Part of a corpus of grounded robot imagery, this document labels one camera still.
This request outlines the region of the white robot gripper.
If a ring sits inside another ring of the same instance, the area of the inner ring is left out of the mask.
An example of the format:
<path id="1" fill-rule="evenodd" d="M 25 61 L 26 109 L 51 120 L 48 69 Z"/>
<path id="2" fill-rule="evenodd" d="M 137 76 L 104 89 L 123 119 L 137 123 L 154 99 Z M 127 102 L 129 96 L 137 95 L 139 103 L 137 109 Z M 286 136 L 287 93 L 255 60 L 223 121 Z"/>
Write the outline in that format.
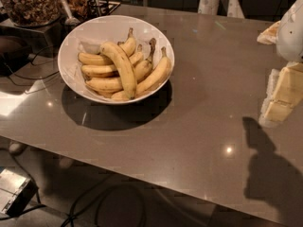
<path id="1" fill-rule="evenodd" d="M 268 78 L 258 122 L 273 128 L 284 122 L 303 99 L 303 0 L 296 0 L 280 22 L 262 31 L 257 42 L 276 44 L 277 54 L 290 61 L 281 70 L 273 69 Z"/>

